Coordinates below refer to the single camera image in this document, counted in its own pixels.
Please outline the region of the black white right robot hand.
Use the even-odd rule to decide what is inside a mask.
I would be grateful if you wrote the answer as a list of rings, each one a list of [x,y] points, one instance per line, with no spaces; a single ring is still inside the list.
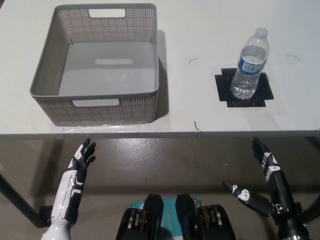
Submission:
[[[257,137],[252,140],[252,149],[270,187],[270,199],[228,180],[224,180],[222,184],[231,191],[240,203],[265,217],[293,218],[297,214],[297,210],[284,171],[273,153]]]

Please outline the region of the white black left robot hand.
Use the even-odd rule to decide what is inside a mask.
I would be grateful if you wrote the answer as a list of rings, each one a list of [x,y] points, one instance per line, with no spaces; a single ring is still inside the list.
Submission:
[[[96,143],[87,138],[72,156],[63,173],[52,207],[51,218],[63,219],[74,225],[77,222],[87,171],[94,156]]]

